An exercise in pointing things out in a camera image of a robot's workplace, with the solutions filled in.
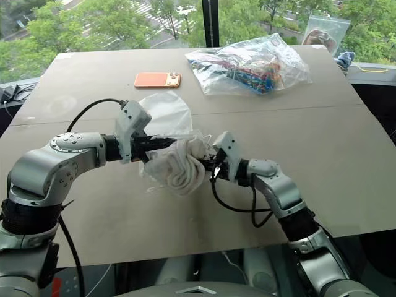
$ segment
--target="silver robot arm segment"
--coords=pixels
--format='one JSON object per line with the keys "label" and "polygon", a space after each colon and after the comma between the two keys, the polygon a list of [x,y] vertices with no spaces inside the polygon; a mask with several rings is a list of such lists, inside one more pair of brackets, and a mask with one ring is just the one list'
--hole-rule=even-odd
{"label": "silver robot arm segment", "polygon": [[[241,159],[235,138],[229,132],[221,134],[213,146],[226,163],[226,179],[245,186],[253,183],[265,196],[289,239],[297,269],[309,291],[323,297],[377,296],[350,280],[348,268],[333,242],[316,223],[296,184],[283,174],[278,163]],[[214,173],[220,174],[220,162],[216,165]]]}
{"label": "silver robot arm segment", "polygon": [[171,141],[146,136],[151,117],[128,102],[116,120],[114,136],[96,132],[57,135],[22,156],[9,173],[0,226],[0,296],[38,296],[52,280],[59,246],[53,244],[58,217],[74,180],[107,161],[139,160],[145,148]]}

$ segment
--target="tree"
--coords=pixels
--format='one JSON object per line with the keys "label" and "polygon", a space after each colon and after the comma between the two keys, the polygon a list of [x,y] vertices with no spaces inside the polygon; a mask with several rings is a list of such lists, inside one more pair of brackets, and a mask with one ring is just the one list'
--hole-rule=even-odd
{"label": "tree", "polygon": [[[190,34],[182,35],[182,39],[191,47],[206,46],[202,6],[191,13],[194,29]],[[229,45],[242,40],[266,35],[260,26],[258,0],[222,0],[218,10],[220,45]]]}
{"label": "tree", "polygon": [[354,51],[355,61],[396,62],[396,2],[394,0],[351,0],[343,3],[340,17],[351,20],[342,50]]}
{"label": "tree", "polygon": [[165,32],[173,35],[174,39],[179,37],[179,20],[181,16],[176,11],[173,0],[150,0],[153,15],[160,18],[161,26]]}
{"label": "tree", "polygon": [[82,36],[82,24],[71,11],[65,11],[60,2],[48,2],[33,10],[36,20],[28,23],[28,30],[42,48],[55,53],[93,50]]}
{"label": "tree", "polygon": [[38,77],[57,52],[42,48],[33,37],[0,41],[0,82]]}
{"label": "tree", "polygon": [[74,14],[88,27],[85,37],[93,40],[93,44],[101,44],[102,50],[116,41],[119,48],[148,48],[147,40],[154,30],[136,9],[128,0],[85,0]]}
{"label": "tree", "polygon": [[34,7],[41,7],[49,0],[1,0],[0,37],[6,37],[20,30],[17,20],[27,21]]}
{"label": "tree", "polygon": [[337,8],[332,0],[300,0],[290,1],[288,8],[296,15],[296,18],[302,22],[301,26],[306,27],[309,16],[314,15],[332,15]]}
{"label": "tree", "polygon": [[277,13],[280,14],[284,10],[285,4],[285,0],[261,0],[260,7],[264,7],[270,12],[270,34],[272,32],[273,18]]}

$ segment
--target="table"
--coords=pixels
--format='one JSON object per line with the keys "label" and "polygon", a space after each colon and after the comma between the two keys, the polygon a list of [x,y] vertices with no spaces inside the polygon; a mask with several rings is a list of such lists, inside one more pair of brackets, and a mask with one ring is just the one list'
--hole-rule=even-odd
{"label": "table", "polygon": [[[214,136],[232,131],[244,158],[269,158],[299,186],[308,206],[334,236],[396,226],[393,143],[323,48],[295,46],[309,64],[313,83],[264,97],[205,96],[184,53],[151,49],[60,54],[0,139],[1,192],[24,152],[66,130],[71,119],[101,98],[141,100],[159,90],[137,90],[142,71],[178,71],[175,92],[189,105],[194,128]],[[78,131],[111,134],[117,104],[91,109]],[[229,204],[248,208],[251,192],[219,181]],[[142,179],[138,165],[118,162],[83,174],[66,200],[63,216],[84,265],[180,256],[284,243],[274,218],[255,229],[249,215],[218,205],[209,182],[176,197]],[[260,207],[265,206],[261,198]],[[74,265],[59,230],[59,266]]]}

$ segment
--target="phone case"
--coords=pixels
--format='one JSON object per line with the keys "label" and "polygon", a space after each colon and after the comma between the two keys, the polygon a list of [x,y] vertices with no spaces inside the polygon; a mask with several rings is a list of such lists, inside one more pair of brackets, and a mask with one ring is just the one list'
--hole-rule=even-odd
{"label": "phone case", "polygon": [[177,72],[141,72],[136,76],[136,88],[177,88],[181,75]]}

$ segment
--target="white cloth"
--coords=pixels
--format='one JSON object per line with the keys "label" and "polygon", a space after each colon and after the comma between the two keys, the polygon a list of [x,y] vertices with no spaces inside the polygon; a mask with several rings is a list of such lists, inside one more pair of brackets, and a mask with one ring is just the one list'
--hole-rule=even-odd
{"label": "white cloth", "polygon": [[144,171],[178,195],[185,196],[196,190],[204,181],[203,159],[210,147],[198,136],[177,140],[161,152],[151,152]]}

